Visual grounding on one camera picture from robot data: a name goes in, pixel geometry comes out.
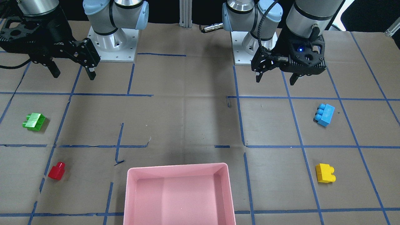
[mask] building block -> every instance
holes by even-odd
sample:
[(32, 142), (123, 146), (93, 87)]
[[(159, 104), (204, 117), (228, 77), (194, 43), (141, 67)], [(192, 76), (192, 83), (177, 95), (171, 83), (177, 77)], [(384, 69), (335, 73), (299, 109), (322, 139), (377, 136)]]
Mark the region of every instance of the building block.
[(44, 120), (44, 117), (41, 113), (31, 113), (26, 116), (28, 121), (22, 123), (22, 127), (27, 128), (30, 131), (40, 131)]
[(314, 119), (318, 124), (326, 127), (330, 124), (335, 107), (328, 104), (320, 104), (315, 114)]
[(317, 180), (321, 183), (330, 183), (336, 181), (336, 176), (333, 175), (335, 169), (329, 164), (320, 163), (315, 166), (317, 172)]
[(61, 178), (65, 172), (64, 167), (65, 167), (65, 163), (58, 162), (56, 166), (51, 168), (48, 177), (56, 179), (56, 180), (61, 180)]

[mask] pink plastic bin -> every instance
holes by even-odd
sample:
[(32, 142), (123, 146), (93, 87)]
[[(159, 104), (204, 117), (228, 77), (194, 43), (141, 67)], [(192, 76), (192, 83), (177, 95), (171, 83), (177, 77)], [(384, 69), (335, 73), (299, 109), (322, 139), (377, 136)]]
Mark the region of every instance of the pink plastic bin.
[(228, 165), (129, 169), (124, 225), (236, 225)]

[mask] blue cap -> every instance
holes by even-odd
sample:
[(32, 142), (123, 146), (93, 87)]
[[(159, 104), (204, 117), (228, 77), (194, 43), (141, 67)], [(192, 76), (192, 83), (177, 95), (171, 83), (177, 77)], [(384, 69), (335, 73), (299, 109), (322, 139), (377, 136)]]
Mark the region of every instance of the blue cap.
[[(265, 13), (265, 11), (274, 3), (274, 0), (260, 0), (258, 2), (258, 8)], [(279, 4), (269, 11), (267, 18), (273, 22), (279, 23), (283, 15), (283, 9)]]
[(90, 15), (100, 12), (109, 3), (110, 3), (110, 0), (84, 0), (83, 8), (85, 10), (85, 14), (90, 16)]

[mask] blue block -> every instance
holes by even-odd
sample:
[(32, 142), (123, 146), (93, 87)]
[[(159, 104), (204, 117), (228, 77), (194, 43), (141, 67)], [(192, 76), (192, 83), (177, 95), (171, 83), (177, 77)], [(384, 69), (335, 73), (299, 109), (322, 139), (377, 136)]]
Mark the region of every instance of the blue block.
[(320, 106), (318, 106), (317, 115), (315, 115), (314, 119), (317, 123), (326, 127), (330, 124), (334, 111), (335, 107), (328, 104), (320, 104)]

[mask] cable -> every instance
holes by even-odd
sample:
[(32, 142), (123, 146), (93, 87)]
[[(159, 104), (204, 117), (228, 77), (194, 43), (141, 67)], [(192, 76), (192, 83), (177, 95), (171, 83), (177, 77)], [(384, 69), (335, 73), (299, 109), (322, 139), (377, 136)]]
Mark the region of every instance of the cable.
[(1, 65), (0, 65), (0, 68), (1, 68), (1, 69), (6, 69), (6, 70), (15, 70), (15, 69), (19, 69), (19, 68), (25, 66), (25, 65), (28, 64), (30, 61), (31, 61), (31, 59), (28, 59), (27, 61), (25, 61), (24, 63), (22, 63), (22, 64), (19, 65), (19, 66), (1, 66)]
[(265, 11), (265, 13), (262, 15), (261, 20), (260, 20), (260, 24), (258, 25), (258, 30), (257, 30), (257, 39), (258, 39), (258, 45), (261, 48), (261, 53), (265, 55), (265, 50), (262, 47), (262, 43), (261, 43), (261, 26), (262, 23), (264, 22), (265, 18), (267, 17), (268, 13), (271, 11), (271, 9), (279, 2), (280, 0), (275, 0), (270, 7)]

